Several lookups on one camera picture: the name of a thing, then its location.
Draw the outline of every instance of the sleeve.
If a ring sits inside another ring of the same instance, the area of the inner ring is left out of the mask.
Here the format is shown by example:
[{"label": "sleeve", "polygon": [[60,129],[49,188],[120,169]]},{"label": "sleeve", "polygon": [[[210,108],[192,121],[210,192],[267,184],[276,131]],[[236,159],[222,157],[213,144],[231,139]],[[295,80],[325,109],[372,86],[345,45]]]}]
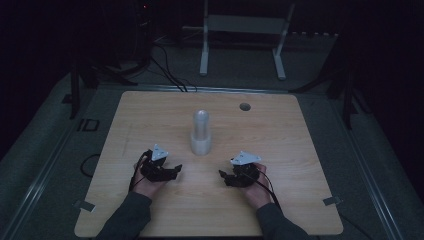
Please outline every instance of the sleeve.
[{"label": "sleeve", "polygon": [[309,239],[309,235],[288,220],[274,203],[259,208],[256,216],[265,240]]},{"label": "sleeve", "polygon": [[106,221],[96,239],[136,239],[150,222],[151,203],[150,198],[129,192],[121,206]]}]

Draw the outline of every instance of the metal bracket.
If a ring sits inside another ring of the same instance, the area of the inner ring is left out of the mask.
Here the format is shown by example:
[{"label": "metal bracket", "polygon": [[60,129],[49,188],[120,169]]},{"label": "metal bracket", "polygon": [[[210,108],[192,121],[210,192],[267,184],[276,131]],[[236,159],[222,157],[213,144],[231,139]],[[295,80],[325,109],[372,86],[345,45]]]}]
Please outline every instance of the metal bracket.
[{"label": "metal bracket", "polygon": [[153,147],[153,153],[152,153],[152,161],[156,161],[162,158],[165,158],[168,156],[168,152],[163,150],[159,145],[155,144]]},{"label": "metal bracket", "polygon": [[245,165],[249,163],[259,162],[261,157],[253,155],[248,152],[240,151],[240,154],[237,155],[233,160],[230,160],[233,165]]}]

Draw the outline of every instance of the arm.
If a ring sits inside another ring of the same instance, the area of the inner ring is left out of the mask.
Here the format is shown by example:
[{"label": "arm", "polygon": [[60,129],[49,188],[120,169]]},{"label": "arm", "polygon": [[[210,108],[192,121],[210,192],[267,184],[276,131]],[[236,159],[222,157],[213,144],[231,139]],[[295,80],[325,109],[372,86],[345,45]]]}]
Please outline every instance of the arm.
[{"label": "arm", "polygon": [[268,203],[256,211],[264,239],[309,239],[308,234],[292,223],[273,203]]},{"label": "arm", "polygon": [[121,206],[107,220],[96,239],[136,239],[150,222],[152,200],[129,192]]},{"label": "arm", "polygon": [[96,239],[136,239],[150,222],[150,204],[153,196],[167,182],[150,182],[140,173],[141,164],[135,166],[135,186],[121,206],[106,221]]},{"label": "arm", "polygon": [[[255,165],[262,173],[266,172],[264,165],[258,163]],[[258,181],[268,187],[269,183],[264,174],[259,175]],[[249,204],[256,209],[256,216],[265,240],[309,239],[308,234],[302,228],[284,217],[283,212],[271,202],[269,193],[259,184],[241,188],[241,191]]]}]

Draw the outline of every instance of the dark background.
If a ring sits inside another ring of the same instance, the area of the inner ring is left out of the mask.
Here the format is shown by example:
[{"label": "dark background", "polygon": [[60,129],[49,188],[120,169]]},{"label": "dark background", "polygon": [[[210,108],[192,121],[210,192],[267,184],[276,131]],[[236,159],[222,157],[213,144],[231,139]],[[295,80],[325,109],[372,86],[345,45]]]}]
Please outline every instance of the dark background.
[{"label": "dark background", "polygon": [[[126,7],[132,5],[130,0],[120,2]],[[203,1],[144,2],[155,4],[152,17],[157,26],[176,39],[181,26],[202,26]],[[278,13],[269,2],[262,3],[261,15]],[[251,7],[255,3],[216,0],[211,11],[256,15],[257,5]],[[102,12],[101,6],[114,9],[108,4],[112,3],[1,1],[0,157],[25,129],[52,87],[69,72],[74,50],[99,59],[118,56],[123,51],[114,41],[108,28],[110,23]],[[337,41],[342,46],[342,55],[339,57],[357,63],[355,88],[364,95],[421,199],[424,199],[421,186],[424,182],[423,5],[419,0],[304,0],[297,4],[289,29],[311,36],[315,32],[340,34]],[[128,34],[128,41],[133,41],[131,36]],[[338,60],[328,60],[330,70]]]}]

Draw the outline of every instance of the gray floor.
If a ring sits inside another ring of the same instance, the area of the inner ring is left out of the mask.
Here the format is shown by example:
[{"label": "gray floor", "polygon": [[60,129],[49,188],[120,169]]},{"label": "gray floor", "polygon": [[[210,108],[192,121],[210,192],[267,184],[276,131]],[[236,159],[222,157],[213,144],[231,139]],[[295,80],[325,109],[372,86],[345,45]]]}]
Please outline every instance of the gray floor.
[{"label": "gray floor", "polygon": [[[302,86],[318,75],[334,40],[325,36],[290,36],[283,52],[286,81],[277,79],[268,50],[212,46],[206,77],[198,74],[200,48],[168,46],[166,51],[173,75],[190,81],[198,91],[285,94],[288,89]],[[159,48],[154,49],[153,55],[165,65]],[[78,239],[73,228],[79,210],[72,204],[85,198],[90,184],[90,178],[80,172],[80,164],[86,157],[101,152],[120,95],[126,90],[176,91],[175,87],[169,87],[167,79],[156,74],[159,73],[156,66],[152,64],[148,69],[131,79],[139,83],[137,87],[120,86],[100,76],[102,84],[97,90],[83,89],[83,107],[75,120],[69,120],[70,106],[61,103],[63,96],[69,93],[69,76],[57,84],[0,163],[2,234],[15,229],[16,234],[9,235],[14,236],[13,239]],[[370,194],[373,189],[363,174],[360,159],[364,159],[403,239],[424,239],[424,233],[420,231],[424,225],[423,205],[373,115],[365,114],[357,107],[359,113],[352,115],[353,130],[347,131],[340,120],[342,102],[326,98],[323,93],[327,86],[323,84],[296,96],[330,189],[334,196],[343,200],[337,205],[339,212],[373,239],[389,239],[384,216],[379,216],[376,210],[379,199]],[[99,120],[98,131],[77,131],[82,118]],[[96,158],[93,158],[86,170],[94,171],[95,165]],[[43,179],[38,175],[40,172],[50,175]],[[31,185],[34,181],[47,185],[45,188]],[[25,198],[31,189],[39,190],[34,201]],[[25,209],[21,204],[25,200],[37,204]],[[23,216],[22,222],[13,221],[17,213],[21,214],[17,216]],[[8,229],[10,222],[17,223],[17,228]],[[343,220],[343,225],[342,234],[320,238],[367,239],[348,221]]]}]

